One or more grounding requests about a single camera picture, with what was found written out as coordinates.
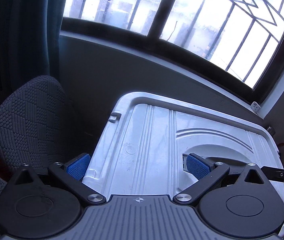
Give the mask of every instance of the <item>bright daylight through window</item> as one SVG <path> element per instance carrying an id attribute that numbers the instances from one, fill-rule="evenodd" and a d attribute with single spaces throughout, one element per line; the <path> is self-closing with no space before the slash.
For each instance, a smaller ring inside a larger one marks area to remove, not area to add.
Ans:
<path id="1" fill-rule="evenodd" d="M 64 16 L 148 35 L 161 0 L 66 0 Z M 253 88 L 284 35 L 284 0 L 175 0 L 161 39 Z"/>

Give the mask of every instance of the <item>white plastic panel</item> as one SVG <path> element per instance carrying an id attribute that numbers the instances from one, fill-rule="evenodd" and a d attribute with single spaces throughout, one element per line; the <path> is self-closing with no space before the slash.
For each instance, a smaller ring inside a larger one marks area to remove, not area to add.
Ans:
<path id="1" fill-rule="evenodd" d="M 197 182 L 183 171 L 183 154 L 282 168 L 262 127 L 223 113 L 135 92 L 123 96 L 111 115 L 83 178 L 107 200 L 112 194 L 173 198 Z M 272 184 L 284 202 L 284 183 Z"/>

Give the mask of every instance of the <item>triangular cutout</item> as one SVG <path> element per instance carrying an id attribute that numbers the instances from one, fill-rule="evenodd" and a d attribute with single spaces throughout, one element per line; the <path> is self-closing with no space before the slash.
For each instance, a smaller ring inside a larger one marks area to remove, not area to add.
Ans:
<path id="1" fill-rule="evenodd" d="M 32 183 L 33 179 L 28 171 L 22 171 L 19 177 L 17 178 L 15 185 Z"/>
<path id="2" fill-rule="evenodd" d="M 244 180 L 245 182 L 255 183 L 255 184 L 264 184 L 263 180 L 261 179 L 260 175 L 257 173 L 256 170 L 250 170 L 246 175 Z"/>

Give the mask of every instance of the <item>dark curtain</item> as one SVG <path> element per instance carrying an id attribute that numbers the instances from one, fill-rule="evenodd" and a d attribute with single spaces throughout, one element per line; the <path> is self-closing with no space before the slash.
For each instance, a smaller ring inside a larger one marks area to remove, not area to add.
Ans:
<path id="1" fill-rule="evenodd" d="M 66 0 L 0 0 L 0 103 L 39 75 L 59 79 Z"/>

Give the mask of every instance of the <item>window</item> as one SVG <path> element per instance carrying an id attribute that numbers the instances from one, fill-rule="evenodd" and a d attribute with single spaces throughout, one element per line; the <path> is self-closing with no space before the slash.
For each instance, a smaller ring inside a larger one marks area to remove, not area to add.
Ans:
<path id="1" fill-rule="evenodd" d="M 122 43 L 194 69 L 247 101 L 261 102 L 284 68 L 284 60 L 274 62 L 284 58 L 284 0 L 66 0 L 64 16 L 121 28 L 107 38 L 125 36 Z"/>

